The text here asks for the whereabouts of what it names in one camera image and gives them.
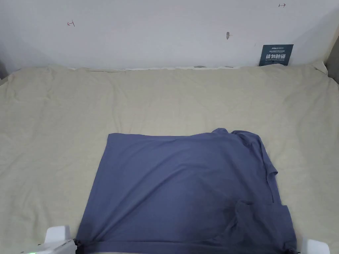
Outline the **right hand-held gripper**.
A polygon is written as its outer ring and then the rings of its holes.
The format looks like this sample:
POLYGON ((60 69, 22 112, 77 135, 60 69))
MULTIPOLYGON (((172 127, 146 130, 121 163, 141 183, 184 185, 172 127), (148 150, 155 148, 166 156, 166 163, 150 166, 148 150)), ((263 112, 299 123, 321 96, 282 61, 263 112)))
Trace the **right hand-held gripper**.
POLYGON ((297 251, 296 243, 286 243, 286 254, 330 254, 327 243, 303 238, 297 251))

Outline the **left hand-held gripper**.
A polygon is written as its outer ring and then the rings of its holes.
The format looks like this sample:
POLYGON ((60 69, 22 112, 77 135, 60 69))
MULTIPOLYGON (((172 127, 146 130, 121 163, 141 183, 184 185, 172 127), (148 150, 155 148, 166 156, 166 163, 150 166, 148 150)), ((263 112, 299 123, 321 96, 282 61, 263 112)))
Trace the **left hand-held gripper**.
POLYGON ((77 249, 83 249, 83 244, 71 238, 68 225, 50 227, 46 231, 43 244, 35 246, 30 254, 75 254, 77 249))

